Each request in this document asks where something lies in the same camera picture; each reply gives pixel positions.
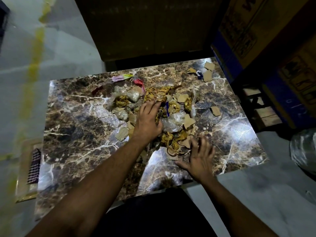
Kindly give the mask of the clear plastic bag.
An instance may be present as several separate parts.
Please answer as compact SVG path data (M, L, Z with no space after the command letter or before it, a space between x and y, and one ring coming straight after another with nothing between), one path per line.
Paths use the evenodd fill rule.
M316 127L302 130L292 136L290 155L298 167L316 176Z

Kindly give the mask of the crumpled clear plastic wrapper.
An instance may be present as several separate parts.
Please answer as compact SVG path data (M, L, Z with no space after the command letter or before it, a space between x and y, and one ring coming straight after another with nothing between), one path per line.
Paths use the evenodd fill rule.
M183 129L185 115L185 112L176 112L170 114L167 118L162 118L163 131L170 133L180 132Z
M115 86L114 92L104 107L119 120L127 122L129 114L137 111L142 103L143 89L139 86Z

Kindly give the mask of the large dark cardboard box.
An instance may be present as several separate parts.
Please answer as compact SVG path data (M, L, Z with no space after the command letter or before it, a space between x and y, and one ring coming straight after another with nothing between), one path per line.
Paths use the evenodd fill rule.
M200 51L230 0L75 0L101 60Z

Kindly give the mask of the pile of torn cardboard scraps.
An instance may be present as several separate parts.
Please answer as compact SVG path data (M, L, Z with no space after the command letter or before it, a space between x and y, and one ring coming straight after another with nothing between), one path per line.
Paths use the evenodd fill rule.
M160 85L157 87L142 88L144 95L142 97L142 103L147 101L155 100L156 102L161 102L158 114L156 116L156 122L162 118L167 118L172 113L185 112L183 129L180 132L162 132L154 141L152 141L145 153L149 153L152 148L164 147L167 155L172 160L177 160L179 155L184 155L187 153L184 149L190 148L191 138L195 134L195 120L191 117L193 114L193 107L196 103L196 90L190 94L179 91L180 88L184 87L182 82L176 82L174 84ZM132 136L135 124L136 116L139 109L134 111L134 113L129 114L129 119L126 124L121 124L117 132L122 127L129 128L129 135L124 141Z

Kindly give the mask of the dark furniture edge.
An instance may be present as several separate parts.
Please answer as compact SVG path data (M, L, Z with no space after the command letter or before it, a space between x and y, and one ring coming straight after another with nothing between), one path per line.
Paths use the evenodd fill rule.
M2 0L0 0L0 52L1 52L3 39L5 36L10 12L11 11L8 8L8 6Z

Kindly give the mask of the wooden pallet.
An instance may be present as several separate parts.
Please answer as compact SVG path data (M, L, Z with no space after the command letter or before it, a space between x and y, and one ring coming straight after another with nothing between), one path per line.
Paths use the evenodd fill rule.
M260 89L245 86L241 96L242 106L256 132L271 130L282 124L281 118Z

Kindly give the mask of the checked cloth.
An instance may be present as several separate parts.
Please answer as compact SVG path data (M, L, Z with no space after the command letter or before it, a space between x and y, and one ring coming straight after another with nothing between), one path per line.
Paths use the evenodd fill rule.
M41 164L41 151L35 148L32 152L32 160L28 172L27 184L36 184L39 181Z

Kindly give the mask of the person's right hand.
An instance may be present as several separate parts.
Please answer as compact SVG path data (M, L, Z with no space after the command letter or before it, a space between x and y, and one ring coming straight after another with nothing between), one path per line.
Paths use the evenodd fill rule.
M208 138L208 155L199 155L199 146L199 139L196 140L193 138L191 141L191 154L188 161L188 163L191 164L191 169L186 171L196 182L205 185L214 180L211 150L215 147L211 145Z

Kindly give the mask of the person's right forearm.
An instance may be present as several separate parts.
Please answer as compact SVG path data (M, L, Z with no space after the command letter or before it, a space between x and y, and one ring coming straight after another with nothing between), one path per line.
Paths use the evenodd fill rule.
M194 180L203 186L231 237L279 237L215 177Z

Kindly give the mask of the person's dark trousers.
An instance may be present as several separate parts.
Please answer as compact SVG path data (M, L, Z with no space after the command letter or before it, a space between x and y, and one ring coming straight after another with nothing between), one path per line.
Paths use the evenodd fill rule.
M102 216L90 237L217 237L181 188L138 196Z

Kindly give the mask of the person's left forearm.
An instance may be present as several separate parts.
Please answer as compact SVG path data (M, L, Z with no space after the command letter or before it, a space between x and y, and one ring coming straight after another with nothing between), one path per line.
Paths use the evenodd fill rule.
M88 237L118 196L148 137L133 137L87 174L25 237Z

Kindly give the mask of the person's left hand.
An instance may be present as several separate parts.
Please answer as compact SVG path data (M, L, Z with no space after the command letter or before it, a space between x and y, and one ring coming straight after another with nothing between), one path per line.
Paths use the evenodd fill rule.
M160 105L161 102L156 102L157 114ZM135 124L130 141L145 147L161 133L157 133L158 122L156 122L156 118L148 119L148 101L143 103L141 106L144 106L142 120L140 123Z

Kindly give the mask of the flat brown cardboard tray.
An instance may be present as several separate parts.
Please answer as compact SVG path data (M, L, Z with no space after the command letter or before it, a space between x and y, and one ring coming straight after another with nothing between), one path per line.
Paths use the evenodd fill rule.
M35 199L37 197L38 184L28 184L27 179L33 158L33 150L38 148L41 151L42 146L42 139L40 138L25 140L22 143L19 156L18 179L15 189L16 203Z

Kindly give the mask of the brown cardboard box blue stripe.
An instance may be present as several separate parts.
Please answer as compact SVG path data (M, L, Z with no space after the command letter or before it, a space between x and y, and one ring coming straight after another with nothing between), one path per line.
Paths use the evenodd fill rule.
M316 0L231 0L211 48L231 84L272 64L316 21Z
M262 90L290 128L316 127L316 34L280 62Z

